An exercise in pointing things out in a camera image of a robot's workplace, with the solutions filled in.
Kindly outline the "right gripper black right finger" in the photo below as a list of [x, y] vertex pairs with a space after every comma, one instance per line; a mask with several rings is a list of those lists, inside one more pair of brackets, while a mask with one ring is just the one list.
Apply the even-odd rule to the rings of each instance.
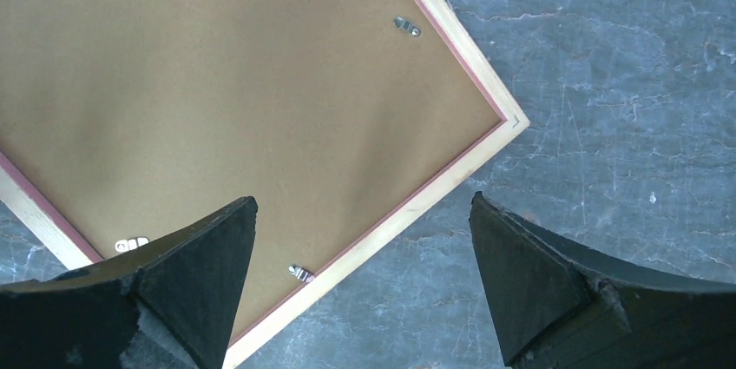
[[470, 230], [506, 366], [734, 367], [734, 285], [617, 259], [482, 193]]

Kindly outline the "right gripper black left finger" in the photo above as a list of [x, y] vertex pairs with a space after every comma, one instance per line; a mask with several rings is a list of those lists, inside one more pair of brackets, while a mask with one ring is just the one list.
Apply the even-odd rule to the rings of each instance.
[[241, 197], [125, 254], [3, 285], [2, 367], [222, 367], [257, 212]]

